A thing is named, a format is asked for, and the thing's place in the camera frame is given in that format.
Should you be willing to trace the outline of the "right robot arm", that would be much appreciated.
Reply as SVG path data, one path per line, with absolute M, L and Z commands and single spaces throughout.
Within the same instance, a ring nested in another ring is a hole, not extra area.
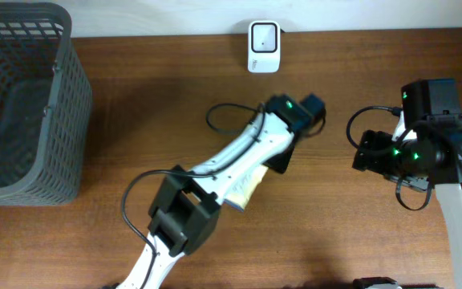
M 448 232 L 453 278 L 462 288 L 462 110 L 454 79 L 420 79 L 402 86 L 392 134 L 366 130 L 354 145 L 353 169 L 371 171 L 401 189 L 439 202 Z

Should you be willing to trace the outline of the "yellow snack bag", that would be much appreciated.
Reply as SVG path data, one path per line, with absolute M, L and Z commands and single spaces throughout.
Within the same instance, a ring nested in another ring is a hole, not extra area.
M 264 165 L 250 170 L 228 191 L 225 196 L 225 203 L 243 212 L 267 171 L 268 168 Z

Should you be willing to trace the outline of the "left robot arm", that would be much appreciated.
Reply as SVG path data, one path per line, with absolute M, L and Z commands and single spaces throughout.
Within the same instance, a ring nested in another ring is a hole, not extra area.
M 217 155 L 190 170 L 160 171 L 164 180 L 148 210 L 148 233 L 132 228 L 144 250 L 120 288 L 160 287 L 175 263 L 213 233 L 222 204 L 243 210 L 267 170 L 283 174 L 296 144 L 326 123 L 325 104 L 314 94 L 301 101 L 273 96 L 252 113 Z

